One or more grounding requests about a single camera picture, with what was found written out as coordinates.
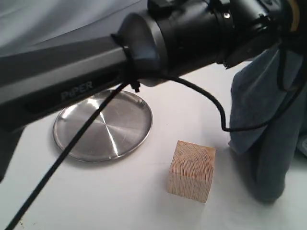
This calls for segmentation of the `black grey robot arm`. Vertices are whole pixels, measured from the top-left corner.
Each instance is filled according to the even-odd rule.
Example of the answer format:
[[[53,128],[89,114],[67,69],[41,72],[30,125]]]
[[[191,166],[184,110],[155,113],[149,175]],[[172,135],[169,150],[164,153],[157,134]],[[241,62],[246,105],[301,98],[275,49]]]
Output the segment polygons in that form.
[[[0,175],[26,125],[125,81],[156,86],[277,42],[306,51],[304,0],[150,0],[112,35],[0,59]]]

